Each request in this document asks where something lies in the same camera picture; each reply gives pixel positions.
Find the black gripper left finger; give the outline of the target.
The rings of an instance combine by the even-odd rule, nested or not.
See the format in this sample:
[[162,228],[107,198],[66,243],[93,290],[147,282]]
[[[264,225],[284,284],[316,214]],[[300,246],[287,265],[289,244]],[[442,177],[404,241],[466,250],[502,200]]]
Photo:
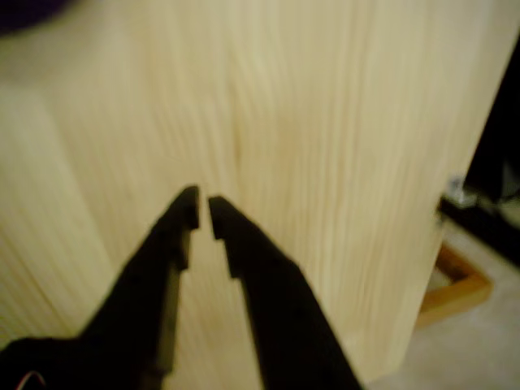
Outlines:
[[199,189],[184,188],[129,258],[80,334],[83,389],[160,389],[173,369],[180,277],[199,227]]

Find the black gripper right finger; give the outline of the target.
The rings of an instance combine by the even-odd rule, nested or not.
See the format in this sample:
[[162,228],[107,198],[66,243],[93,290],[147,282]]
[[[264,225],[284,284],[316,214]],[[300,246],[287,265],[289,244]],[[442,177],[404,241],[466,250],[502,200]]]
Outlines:
[[359,389],[299,266],[228,199],[209,199],[214,237],[245,298],[266,389]]

